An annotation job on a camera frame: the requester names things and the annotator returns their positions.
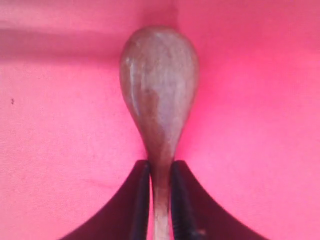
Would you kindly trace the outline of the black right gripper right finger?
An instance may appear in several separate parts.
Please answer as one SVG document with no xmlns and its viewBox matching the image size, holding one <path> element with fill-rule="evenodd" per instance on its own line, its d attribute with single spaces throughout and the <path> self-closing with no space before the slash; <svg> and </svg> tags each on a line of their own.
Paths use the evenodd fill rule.
<svg viewBox="0 0 320 240">
<path fill-rule="evenodd" d="M 220 206 L 202 187 L 187 163 L 170 170 L 171 219 L 175 240 L 264 240 Z"/>
</svg>

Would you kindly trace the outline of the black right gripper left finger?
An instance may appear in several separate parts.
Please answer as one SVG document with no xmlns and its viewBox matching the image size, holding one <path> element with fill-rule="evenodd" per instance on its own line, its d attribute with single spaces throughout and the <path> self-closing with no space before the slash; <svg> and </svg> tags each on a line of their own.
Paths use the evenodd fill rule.
<svg viewBox="0 0 320 240">
<path fill-rule="evenodd" d="M 150 209 L 150 165 L 135 162 L 116 194 L 63 240 L 145 240 Z"/>
</svg>

